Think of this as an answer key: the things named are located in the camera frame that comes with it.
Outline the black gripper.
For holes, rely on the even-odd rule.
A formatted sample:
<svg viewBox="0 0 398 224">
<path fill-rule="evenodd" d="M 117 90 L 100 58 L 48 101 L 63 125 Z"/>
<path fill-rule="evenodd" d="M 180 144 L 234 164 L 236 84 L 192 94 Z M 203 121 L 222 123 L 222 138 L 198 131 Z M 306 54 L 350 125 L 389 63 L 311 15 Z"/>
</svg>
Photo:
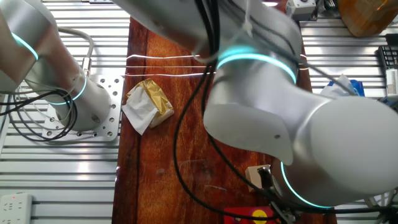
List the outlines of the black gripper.
<svg viewBox="0 0 398 224">
<path fill-rule="evenodd" d="M 270 205 L 274 208 L 274 210 L 279 214 L 279 216 L 287 223 L 294 224 L 295 217 L 289 212 L 284 211 L 279 208 L 278 205 L 282 205 L 280 198 L 276 194 L 275 188 L 273 186 L 271 167 L 270 166 L 262 166 L 257 169 L 257 173 L 261 179 L 261 186 L 264 190 L 269 190 L 270 195 Z"/>
</svg>

